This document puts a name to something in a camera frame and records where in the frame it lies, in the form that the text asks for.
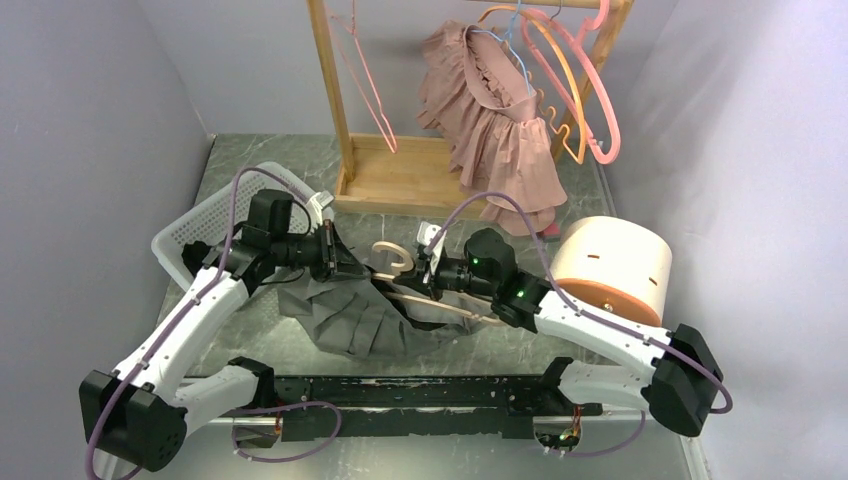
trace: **wooden rack base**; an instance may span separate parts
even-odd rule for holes
[[[380,135],[350,136],[353,179],[344,163],[336,182],[334,208],[343,212],[447,217],[467,196],[459,172],[449,172],[450,151],[441,138],[397,137],[392,153]],[[484,201],[469,205],[460,218],[477,218]]]

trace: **gray pleated fabric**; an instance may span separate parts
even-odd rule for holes
[[[392,288],[398,293],[421,297],[405,287]],[[413,320],[446,324],[430,331],[415,328],[369,279],[319,283],[304,275],[297,282],[281,285],[278,297],[280,313],[296,318],[319,350],[348,357],[412,357],[434,351],[484,327],[461,315],[402,302]],[[480,305],[450,292],[445,292],[442,303],[491,315]]]

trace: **wooden clothes rack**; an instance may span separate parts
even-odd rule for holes
[[[471,0],[490,3],[516,3],[516,0]],[[315,46],[330,101],[336,135],[341,150],[341,165],[336,181],[335,207],[339,211],[446,217],[467,197],[459,191],[459,172],[448,171],[450,150],[441,138],[397,137],[397,153],[389,151],[380,135],[350,133],[342,103],[336,60],[330,40],[330,27],[324,0],[306,0]],[[523,0],[522,5],[544,5],[597,9],[598,0]],[[612,0],[606,22],[598,30],[589,58],[598,72],[606,63],[621,28],[630,13],[633,0]],[[584,73],[577,82],[580,98],[592,94],[592,83]],[[574,126],[566,111],[562,123]],[[563,152],[561,133],[551,142],[551,155]],[[460,218],[477,218],[483,201],[466,208]]]

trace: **orange hanger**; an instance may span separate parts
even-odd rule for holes
[[[536,19],[535,16],[525,12],[524,10],[518,10],[514,6],[497,5],[497,6],[494,6],[494,7],[490,7],[485,12],[483,12],[483,15],[480,16],[480,19],[478,20],[478,22],[482,23],[483,20],[485,20],[486,17],[488,17],[490,13],[497,11],[497,10],[504,10],[504,11],[514,12],[514,13],[517,12],[518,14],[522,15],[524,18],[526,18],[531,23],[533,23],[533,25],[536,27],[536,29],[539,30],[539,32],[542,33],[542,36],[545,38],[545,41],[547,41],[550,44],[551,48],[553,48],[554,54],[556,55],[557,60],[559,60],[560,65],[562,65],[562,70],[565,73],[565,77],[568,80],[568,85],[571,88],[571,92],[572,92],[572,95],[574,97],[574,103],[576,104],[575,110],[577,111],[576,112],[577,115],[575,115],[575,118],[577,120],[578,131],[580,132],[580,146],[578,147],[576,154],[574,153],[574,150],[572,150],[568,145],[566,145],[565,139],[563,139],[563,146],[565,147],[565,150],[569,153],[569,155],[571,155],[571,158],[573,158],[575,162],[577,162],[578,164],[583,164],[583,159],[586,155],[586,139],[587,139],[586,118],[585,118],[585,115],[583,113],[583,102],[580,99],[580,94],[579,94],[579,91],[578,91],[578,88],[577,88],[577,81],[574,79],[574,74],[571,71],[571,67],[568,65],[568,60],[565,58],[565,54],[562,53],[562,49],[559,48],[559,45],[557,44],[553,35],[551,35],[551,32],[548,29],[548,27],[546,27],[544,24],[539,22]],[[551,128],[554,129],[554,131],[557,132],[557,134],[559,134],[559,132],[561,132],[563,130],[563,127],[568,128],[567,125],[560,125],[557,128],[554,128],[553,125],[551,125]]]

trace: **clothes hanger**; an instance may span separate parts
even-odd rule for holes
[[[518,64],[521,66],[521,72],[524,74],[524,83],[527,84],[527,93],[530,94],[530,95],[533,94],[533,87],[530,85],[530,77],[528,76],[527,66],[524,65],[524,60],[522,60],[521,57],[519,57],[518,54],[515,52],[515,50],[512,49],[512,45],[509,43],[508,40],[506,40],[506,38],[501,38],[500,36],[498,36],[498,34],[496,34],[495,32],[493,32],[491,30],[481,30],[481,29],[475,28],[473,30],[469,30],[469,32],[471,32],[471,33],[485,33],[487,35],[491,35],[499,43],[501,43],[502,45],[506,45],[507,48],[509,49],[510,53],[512,53],[513,58],[518,60]]]
[[[565,73],[566,79],[568,80],[568,84],[571,87],[571,90],[574,94],[574,101],[576,103],[575,118],[577,119],[577,127],[578,127],[578,130],[580,132],[580,145],[578,147],[577,154],[574,153],[574,150],[572,150],[571,147],[566,145],[565,139],[563,139],[563,146],[565,147],[565,151],[567,151],[568,154],[571,155],[571,157],[574,159],[574,161],[576,161],[578,164],[582,164],[583,158],[586,155],[586,143],[587,143],[586,142],[586,138],[587,138],[587,135],[586,135],[586,118],[583,114],[583,102],[580,99],[580,94],[579,94],[578,89],[577,89],[577,81],[574,80],[574,74],[571,72],[571,67],[568,65],[568,60],[565,58],[565,54],[562,52],[562,49],[559,48],[559,45],[557,44],[554,37],[551,35],[550,30],[548,30],[548,28],[544,24],[540,23],[536,19],[536,17],[527,13],[526,10],[516,9],[516,7],[514,7],[512,5],[496,5],[494,7],[490,7],[485,12],[483,12],[483,15],[480,16],[480,19],[478,20],[478,22],[483,22],[483,20],[485,20],[486,17],[488,17],[490,13],[492,13],[494,11],[498,11],[498,10],[506,10],[506,11],[518,13],[521,16],[523,16],[526,20],[529,20],[530,22],[532,22],[533,25],[536,27],[536,29],[539,30],[542,33],[542,36],[545,38],[545,40],[551,45],[551,48],[554,49],[554,54],[556,54],[557,60],[559,60],[560,64],[562,65],[562,70]]]
[[[601,0],[601,8],[599,9],[599,14],[596,20],[600,18],[602,23],[603,19],[606,17],[606,12],[608,10],[609,0]],[[547,14],[545,14],[545,12],[539,9],[529,8],[526,11],[529,14],[535,16],[538,20],[547,22],[554,29],[554,31],[560,37],[562,37],[562,39],[568,44],[571,51],[574,52],[574,55],[577,57],[577,60],[580,62],[580,65],[585,70],[586,75],[592,84],[592,87],[598,94],[598,100],[601,103],[601,109],[604,112],[604,117],[606,118],[607,126],[610,131],[610,148],[607,153],[604,153],[601,150],[601,146],[595,138],[595,135],[592,132],[591,128],[586,125],[586,130],[589,139],[588,145],[590,150],[592,151],[592,155],[595,157],[595,160],[597,160],[598,163],[603,165],[612,163],[616,159],[616,157],[618,157],[618,154],[621,151],[621,131],[618,126],[618,121],[615,117],[615,111],[612,107],[612,102],[610,101],[609,95],[607,94],[606,88],[604,87],[604,84],[601,81],[601,77],[598,74],[597,69],[595,69],[595,66],[592,64],[592,61],[589,59],[589,56],[586,55],[586,52],[583,50],[582,43],[578,42],[577,38],[572,37],[568,30],[566,30],[565,27],[562,26],[562,24],[553,21],[553,17],[548,18]],[[594,22],[592,19],[587,18],[583,22],[581,32],[583,32],[585,28],[591,28],[595,25],[596,22]],[[554,88],[557,90],[557,93],[559,93],[560,97],[565,102],[566,107],[571,111],[572,115],[576,117],[575,110],[577,109],[577,106],[575,105],[574,100],[565,90],[565,87],[562,85],[562,82],[559,81],[559,78],[554,73],[553,68],[545,59],[544,55],[542,55],[542,53],[534,44],[533,40],[530,38],[530,34],[528,33],[527,29],[526,19],[522,19],[521,33],[524,37],[524,42],[527,44],[533,57],[536,59],[539,65],[542,66],[543,71],[548,76],[551,83],[553,83]]]
[[[585,19],[583,19],[583,23],[580,25],[580,30],[577,31],[576,40],[578,45],[583,45],[583,40],[586,38],[587,33],[601,28],[601,25],[604,24],[607,19],[607,16],[609,15],[609,3],[609,0],[600,0],[600,5],[598,6],[598,14],[595,16],[595,18],[586,17]],[[562,0],[560,0],[559,5],[559,11],[561,11]],[[559,15],[559,11],[557,11],[557,13],[553,17],[551,17],[550,20],[553,20],[557,15]]]
[[[376,123],[377,128],[380,129],[380,133],[383,135],[383,140],[386,141],[389,151],[396,153],[397,138],[395,138],[395,133],[392,130],[392,125],[389,123],[389,119],[386,118],[386,114],[383,112],[383,102],[380,99],[380,93],[377,91],[377,86],[374,84],[374,79],[371,77],[371,70],[368,68],[368,62],[365,61],[365,54],[362,53],[362,46],[359,44],[359,34],[356,29],[356,0],[351,0],[350,26],[345,25],[341,18],[333,13],[329,7],[326,8],[329,17],[341,25],[341,27],[353,37],[353,44],[356,45],[356,51],[359,52],[359,59],[362,61],[362,67],[365,69],[365,76],[368,78],[368,83],[371,85],[371,91],[374,93],[374,98],[377,100],[377,110],[380,112],[380,118],[385,123],[385,129],[383,128],[383,123],[381,123],[377,118],[377,114],[374,113],[374,108],[371,106],[371,102],[368,101],[368,97],[365,95],[365,90],[359,82],[359,77],[353,71],[353,66],[351,66],[350,60],[348,60],[347,55],[345,55],[344,50],[341,48],[339,39],[336,37],[336,34],[333,33],[332,28],[328,29],[330,31],[330,40],[336,45],[336,50],[341,53],[342,60],[344,60],[348,71],[350,71],[350,75],[353,77],[353,82],[356,84],[356,88],[359,89],[359,94],[362,95],[362,99],[365,100],[365,105],[368,107],[368,111],[371,112],[371,118],[374,119],[374,123]]]
[[[530,81],[533,81],[533,72],[528,71],[527,74],[530,76]],[[567,123],[561,124],[559,127],[554,126],[554,120],[556,120],[556,108],[553,105],[549,105],[546,110],[542,110],[542,103],[545,101],[545,91],[541,88],[536,89],[536,94],[539,96],[539,103],[537,108],[539,109],[539,115],[542,118],[546,118],[547,114],[550,114],[550,118],[548,118],[548,126],[554,135],[559,135],[560,132],[565,130],[565,134],[562,136],[562,146],[568,148],[566,141],[568,140],[568,136],[571,135],[571,127],[568,126]]]
[[[386,253],[386,252],[394,253],[394,254],[398,255],[400,257],[400,260],[401,260],[401,263],[392,262],[390,264],[390,269],[392,270],[394,275],[389,275],[389,274],[385,274],[385,273],[374,273],[374,274],[371,275],[371,278],[374,279],[374,280],[378,280],[378,281],[386,282],[386,283],[392,283],[395,279],[395,276],[397,276],[400,272],[408,271],[413,266],[415,266],[415,263],[412,260],[412,255],[410,255],[410,253],[405,248],[401,247],[400,245],[396,245],[396,244],[391,243],[391,242],[375,242],[374,245],[371,247],[371,251],[372,251],[372,253],[378,253],[378,254],[383,254],[383,253]],[[452,305],[446,305],[444,303],[440,303],[440,302],[437,302],[435,300],[431,300],[429,298],[414,297],[412,295],[404,295],[402,293],[396,293],[396,292],[386,292],[383,295],[388,297],[388,298],[395,299],[395,300],[400,300],[400,301],[404,301],[404,302],[420,303],[422,305],[428,305],[428,306],[431,306],[431,307],[434,307],[434,308],[439,308],[439,309],[448,311],[450,313],[459,314],[459,315],[462,315],[465,318],[468,318],[468,319],[471,319],[471,320],[474,320],[474,321],[478,321],[478,322],[483,322],[483,323],[493,325],[493,326],[504,326],[504,325],[506,325],[504,322],[502,322],[501,320],[499,320],[497,318],[491,318],[491,317],[487,317],[487,316],[484,316],[484,315],[480,315],[478,313],[474,313],[474,312],[471,312],[471,311],[468,311],[468,310],[465,310],[465,309],[462,309],[462,308],[459,308],[459,307],[454,307]],[[487,308],[491,308],[491,306],[492,306],[491,302],[488,302],[488,301],[483,300],[481,298],[472,297],[471,295],[468,295],[468,294],[465,294],[465,293],[458,293],[457,296],[459,296],[460,298],[463,298],[465,300],[475,302],[478,305],[481,305],[481,306],[484,306],[484,307],[487,307]]]

